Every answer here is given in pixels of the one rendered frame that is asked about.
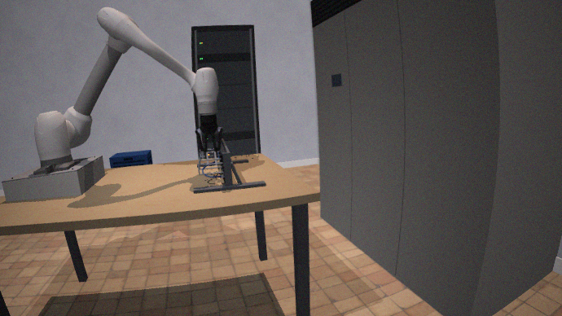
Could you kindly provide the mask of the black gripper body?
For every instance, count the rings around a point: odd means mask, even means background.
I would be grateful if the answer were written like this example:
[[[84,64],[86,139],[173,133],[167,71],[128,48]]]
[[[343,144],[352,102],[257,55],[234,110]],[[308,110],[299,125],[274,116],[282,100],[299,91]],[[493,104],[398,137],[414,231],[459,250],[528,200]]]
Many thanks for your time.
[[[210,124],[205,124],[205,123],[210,123]],[[209,135],[211,134],[211,129],[210,129],[211,127],[213,127],[213,132],[215,133],[218,128],[216,114],[200,116],[200,130],[204,133],[205,128],[207,128],[208,135]]]

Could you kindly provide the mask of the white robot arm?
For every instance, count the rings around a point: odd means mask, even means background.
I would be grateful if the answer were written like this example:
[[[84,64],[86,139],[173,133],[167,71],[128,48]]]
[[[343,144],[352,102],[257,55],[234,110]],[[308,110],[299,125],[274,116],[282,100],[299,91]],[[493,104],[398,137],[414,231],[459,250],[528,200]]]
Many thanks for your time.
[[[41,168],[34,171],[34,175],[67,170],[80,163],[79,160],[72,159],[70,148],[82,145],[89,138],[93,121],[91,112],[119,58],[131,46],[148,54],[188,82],[197,98],[201,116],[217,113],[219,88],[217,89],[217,75],[214,69],[200,68],[196,73],[192,72],[150,40],[136,22],[126,16],[111,7],[104,7],[99,11],[97,21],[108,32],[106,46],[75,105],[68,108],[64,115],[53,111],[39,114],[37,117],[34,135]],[[45,166],[47,168],[44,168]]]

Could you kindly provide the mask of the dark grey rack with cable rings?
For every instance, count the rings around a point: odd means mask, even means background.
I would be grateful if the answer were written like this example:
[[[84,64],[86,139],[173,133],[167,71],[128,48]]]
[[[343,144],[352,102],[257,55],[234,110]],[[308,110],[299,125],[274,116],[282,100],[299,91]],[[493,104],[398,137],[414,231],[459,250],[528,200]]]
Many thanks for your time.
[[[225,185],[221,185],[221,186],[212,186],[212,187],[196,187],[194,188],[194,193],[197,192],[206,192],[206,191],[222,191],[222,190],[230,190],[230,189],[238,189],[238,188],[245,188],[245,187],[259,187],[259,186],[266,186],[265,181],[260,181],[260,182],[246,182],[246,183],[242,183],[241,180],[239,179],[238,174],[236,173],[236,169],[234,166],[234,163],[243,163],[243,162],[248,162],[248,159],[245,160],[231,160],[231,154],[226,146],[226,143],[224,141],[224,139],[222,138],[223,141],[221,141],[221,149],[218,151],[220,152],[221,158],[216,159],[219,160],[219,162],[215,163],[215,164],[207,164],[207,163],[202,163],[200,164],[201,161],[201,157],[205,157],[205,156],[201,156],[201,151],[200,151],[200,160],[199,160],[199,164],[197,164],[198,170],[199,170],[199,175],[204,175],[206,173],[200,173],[200,167],[199,166],[205,166],[206,165],[220,165],[223,167],[221,167],[221,172],[216,172],[216,173],[222,173],[221,176],[218,176],[219,178],[223,178],[224,179],[224,184]],[[225,144],[225,146],[223,146],[223,144]],[[225,147],[225,148],[224,148]],[[225,151],[224,151],[225,150]],[[221,163],[221,159],[223,158],[223,161]],[[223,165],[222,165],[223,164]],[[233,184],[233,180],[232,180],[232,172],[231,169],[233,170],[236,180],[237,180],[237,184]]]

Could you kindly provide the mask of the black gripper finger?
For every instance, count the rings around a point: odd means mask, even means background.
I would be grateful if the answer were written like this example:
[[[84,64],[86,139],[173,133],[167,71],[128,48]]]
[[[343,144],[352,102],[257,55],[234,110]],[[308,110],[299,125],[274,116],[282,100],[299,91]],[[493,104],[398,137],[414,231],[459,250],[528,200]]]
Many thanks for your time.
[[[201,138],[200,138],[200,129],[196,130],[195,133],[197,134],[198,140],[199,140],[199,144],[200,144],[200,150],[204,151],[205,153],[205,159],[208,159],[208,129],[205,128],[204,130],[204,148],[201,142]]]
[[[218,127],[218,132],[219,132],[219,137],[218,137],[218,147],[216,147],[216,142],[215,142],[215,138],[214,138],[214,132],[213,132],[213,127],[210,128],[211,129],[211,135],[212,135],[212,139],[213,139],[213,147],[214,147],[214,157],[217,158],[217,152],[218,150],[221,149],[221,140],[222,140],[222,131],[223,128]]]

